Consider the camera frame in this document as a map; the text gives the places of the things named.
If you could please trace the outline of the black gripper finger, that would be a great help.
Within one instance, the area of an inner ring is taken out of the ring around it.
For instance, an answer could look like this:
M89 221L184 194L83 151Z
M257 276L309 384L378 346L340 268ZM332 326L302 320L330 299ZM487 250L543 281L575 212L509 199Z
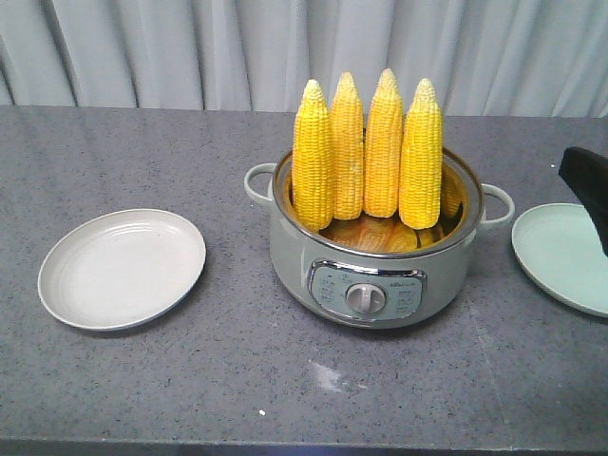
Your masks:
M587 211L607 255L607 158L582 147L567 147L559 175Z

